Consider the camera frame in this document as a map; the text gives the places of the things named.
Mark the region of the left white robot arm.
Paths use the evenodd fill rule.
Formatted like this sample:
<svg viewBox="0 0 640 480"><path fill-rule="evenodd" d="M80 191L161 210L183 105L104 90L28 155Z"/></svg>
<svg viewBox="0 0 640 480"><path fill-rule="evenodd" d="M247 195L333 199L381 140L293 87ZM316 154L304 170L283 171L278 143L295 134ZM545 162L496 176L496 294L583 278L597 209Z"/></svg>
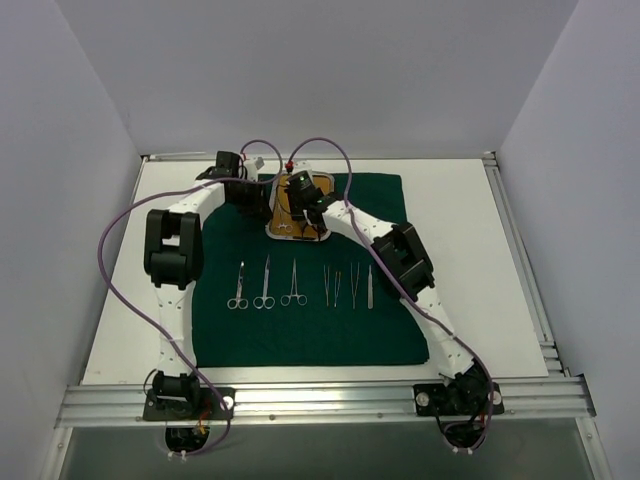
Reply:
<svg viewBox="0 0 640 480"><path fill-rule="evenodd" d="M193 185L177 194L165 209L148 212L145 225L143 267L154 287L160 325L160 356L155 383L172 387L166 408L179 419L194 417L202 405L192 335L192 298L203 273L203 224L217 209L232 205L249 218L268 223L272 209L266 184L259 180L264 160L248 160L220 151L215 164L201 172Z"/></svg>

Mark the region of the steel scissors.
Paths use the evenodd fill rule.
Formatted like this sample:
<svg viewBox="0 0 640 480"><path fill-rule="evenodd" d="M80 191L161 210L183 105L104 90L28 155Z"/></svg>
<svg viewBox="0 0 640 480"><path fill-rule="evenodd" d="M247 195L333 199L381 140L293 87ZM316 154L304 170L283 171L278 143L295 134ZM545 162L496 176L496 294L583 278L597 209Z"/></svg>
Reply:
<svg viewBox="0 0 640 480"><path fill-rule="evenodd" d="M227 300L227 308L229 310L246 310L249 302L243 296L245 276L245 262L241 261L238 269L235 295Z"/></svg>
<svg viewBox="0 0 640 480"><path fill-rule="evenodd" d="M270 310L275 306L275 298L269 294L269 279L270 279L270 256L267 256L264 271L261 293L253 300L253 306L258 310Z"/></svg>

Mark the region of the green surgical cloth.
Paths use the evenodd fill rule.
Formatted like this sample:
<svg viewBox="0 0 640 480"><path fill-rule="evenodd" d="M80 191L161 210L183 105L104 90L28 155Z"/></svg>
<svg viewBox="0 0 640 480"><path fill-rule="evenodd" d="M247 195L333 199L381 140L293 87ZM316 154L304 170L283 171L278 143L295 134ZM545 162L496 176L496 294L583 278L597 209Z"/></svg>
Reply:
<svg viewBox="0 0 640 480"><path fill-rule="evenodd" d="M396 366L429 359L427 342L398 297L387 294L369 253L332 234L322 242L274 240L260 221L235 207L217 209L204 223L204 270L192 299L193 348L201 368L258 366ZM258 310L263 271L270 256L270 310ZM297 260L305 306L280 305ZM240 262L245 262L246 310L229 310ZM360 263L356 309L352 308L350 264ZM330 265L330 305L325 302L323 266ZM367 272L373 268L374 308L367 308ZM342 272L337 308L334 274Z"/></svg>

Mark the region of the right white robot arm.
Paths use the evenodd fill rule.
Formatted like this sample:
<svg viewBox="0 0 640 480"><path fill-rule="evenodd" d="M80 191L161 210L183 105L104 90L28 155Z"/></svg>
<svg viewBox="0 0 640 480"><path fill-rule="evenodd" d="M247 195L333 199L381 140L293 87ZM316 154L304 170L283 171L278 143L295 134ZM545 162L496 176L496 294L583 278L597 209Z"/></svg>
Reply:
<svg viewBox="0 0 640 480"><path fill-rule="evenodd" d="M493 401L491 375L455 332L436 289L433 263L415 227L381 220L357 208L347 195L324 193L309 170L289 175L285 192L292 219L322 233L339 234L369 252L422 331L430 362L449 379L443 390L447 406L464 413L479 402L479 387L469 379L474 369L481 373L481 397Z"/></svg>

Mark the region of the thin steel tweezers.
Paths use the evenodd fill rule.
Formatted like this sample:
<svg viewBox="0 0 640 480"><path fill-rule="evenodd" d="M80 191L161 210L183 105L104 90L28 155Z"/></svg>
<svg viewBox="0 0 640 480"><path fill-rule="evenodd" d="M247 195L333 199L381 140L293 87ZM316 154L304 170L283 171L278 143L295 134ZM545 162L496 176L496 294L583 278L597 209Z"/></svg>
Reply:
<svg viewBox="0 0 640 480"><path fill-rule="evenodd" d="M352 308L356 309L357 306L357 294L360 281L360 263L350 264L350 290L352 299Z"/></svg>

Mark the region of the steel forceps with rings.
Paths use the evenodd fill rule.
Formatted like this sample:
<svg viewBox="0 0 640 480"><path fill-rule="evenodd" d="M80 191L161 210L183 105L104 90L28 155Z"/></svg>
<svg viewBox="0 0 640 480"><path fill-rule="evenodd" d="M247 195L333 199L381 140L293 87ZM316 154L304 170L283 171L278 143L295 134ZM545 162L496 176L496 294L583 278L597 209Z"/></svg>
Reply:
<svg viewBox="0 0 640 480"><path fill-rule="evenodd" d="M288 294L283 294L280 299L280 305L283 307L288 307L292 303L299 306L305 306L308 303L307 296L299 291L296 259L292 261L290 291Z"/></svg>

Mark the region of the steel tray with orange liner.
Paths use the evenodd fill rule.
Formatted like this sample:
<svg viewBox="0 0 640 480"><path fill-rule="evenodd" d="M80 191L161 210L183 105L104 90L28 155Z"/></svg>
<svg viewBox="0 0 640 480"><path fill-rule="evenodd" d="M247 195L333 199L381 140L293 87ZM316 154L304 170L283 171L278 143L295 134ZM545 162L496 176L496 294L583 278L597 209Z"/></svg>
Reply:
<svg viewBox="0 0 640 480"><path fill-rule="evenodd" d="M302 221L293 220L286 193L289 175L283 175L277 182L271 183L269 207L272 218L265 227L266 234L274 240L283 241L323 241L328 232L318 234L311 226Z"/></svg>

